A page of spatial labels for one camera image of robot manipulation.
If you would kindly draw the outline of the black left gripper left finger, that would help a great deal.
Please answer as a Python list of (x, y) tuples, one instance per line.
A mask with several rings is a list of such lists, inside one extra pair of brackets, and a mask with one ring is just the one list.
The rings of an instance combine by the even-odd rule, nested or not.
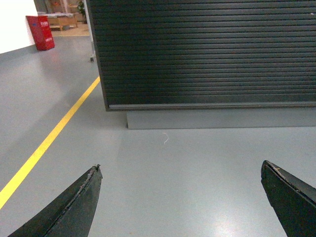
[(88, 169), (11, 237), (86, 237), (102, 183), (100, 165)]

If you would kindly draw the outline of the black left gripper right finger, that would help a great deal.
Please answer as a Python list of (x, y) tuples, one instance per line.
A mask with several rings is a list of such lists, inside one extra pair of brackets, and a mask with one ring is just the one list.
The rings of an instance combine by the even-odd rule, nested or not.
[(261, 167), (261, 183), (288, 237), (316, 235), (316, 189), (265, 160)]

